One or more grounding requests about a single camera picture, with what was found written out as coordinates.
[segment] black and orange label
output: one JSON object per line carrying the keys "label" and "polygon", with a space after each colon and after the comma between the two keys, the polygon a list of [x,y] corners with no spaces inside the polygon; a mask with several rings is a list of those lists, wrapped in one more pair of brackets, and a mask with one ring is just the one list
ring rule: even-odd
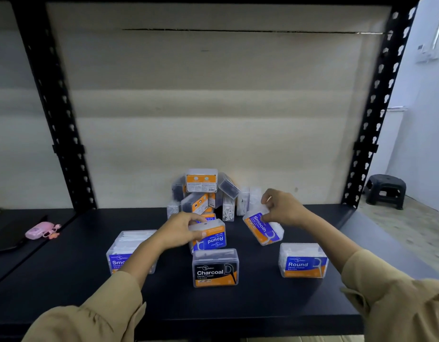
{"label": "black and orange label", "polygon": [[194,271],[196,287],[237,284],[237,263],[196,265]]}

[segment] concrete floor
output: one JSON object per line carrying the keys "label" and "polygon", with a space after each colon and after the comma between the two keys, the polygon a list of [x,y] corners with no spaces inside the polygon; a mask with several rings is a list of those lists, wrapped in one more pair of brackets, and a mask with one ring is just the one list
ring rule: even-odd
{"label": "concrete floor", "polygon": [[362,196],[359,211],[439,272],[439,212],[410,197],[403,210],[380,203],[373,206]]}

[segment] black table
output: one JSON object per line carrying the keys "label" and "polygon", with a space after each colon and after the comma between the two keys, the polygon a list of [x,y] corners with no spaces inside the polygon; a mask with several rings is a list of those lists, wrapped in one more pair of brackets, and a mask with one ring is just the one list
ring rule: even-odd
{"label": "black table", "polygon": [[[439,278],[360,212],[337,204],[308,208],[409,275]],[[0,283],[0,336],[21,337],[44,311],[82,304],[110,276],[105,253],[118,233],[155,229],[165,219],[163,208],[102,209],[77,218]],[[228,247],[239,254],[239,284],[195,289],[188,246],[165,252],[142,290],[148,307],[137,340],[363,333],[333,266],[323,280],[284,279],[278,243],[260,246],[241,218],[226,223],[226,232]],[[284,241],[313,240],[286,228]]]}
{"label": "black table", "polygon": [[[65,225],[74,215],[73,209],[2,210],[0,213],[0,231],[6,225],[15,221],[28,224],[30,226],[28,229],[38,224],[41,220]],[[0,280],[23,263],[47,241],[46,238],[28,240],[18,249],[0,253]]]}

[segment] khaki sleeve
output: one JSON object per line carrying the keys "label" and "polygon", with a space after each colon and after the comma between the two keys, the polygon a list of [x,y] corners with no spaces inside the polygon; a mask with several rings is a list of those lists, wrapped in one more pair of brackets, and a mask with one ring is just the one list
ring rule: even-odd
{"label": "khaki sleeve", "polygon": [[439,341],[439,280],[415,280],[367,250],[351,256],[341,278],[365,318],[365,340]]}
{"label": "khaki sleeve", "polygon": [[135,278],[118,271],[80,307],[55,307],[42,314],[23,342],[131,342],[145,307]]}

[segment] blue label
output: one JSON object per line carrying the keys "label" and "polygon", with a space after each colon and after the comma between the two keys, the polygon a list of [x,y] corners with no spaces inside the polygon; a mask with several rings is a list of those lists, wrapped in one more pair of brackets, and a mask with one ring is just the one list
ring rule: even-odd
{"label": "blue label", "polygon": [[287,257],[285,270],[321,270],[327,264],[327,257]]}
{"label": "blue label", "polygon": [[208,221],[213,221],[213,220],[215,220],[216,217],[206,217],[205,219],[206,219],[207,222],[208,222]]}
{"label": "blue label", "polygon": [[110,259],[110,266],[112,270],[117,270],[129,259],[132,253],[128,254],[110,254],[108,259]]}
{"label": "blue label", "polygon": [[221,232],[218,234],[207,236],[201,241],[197,242],[193,247],[194,251],[203,251],[206,249],[216,249],[226,246],[226,233]]}
{"label": "blue label", "polygon": [[270,224],[261,221],[261,217],[262,214],[260,212],[256,213],[255,215],[250,217],[250,221],[252,224],[254,224],[257,230],[259,230],[259,232],[264,235],[269,241],[279,241],[279,236],[276,235]]}

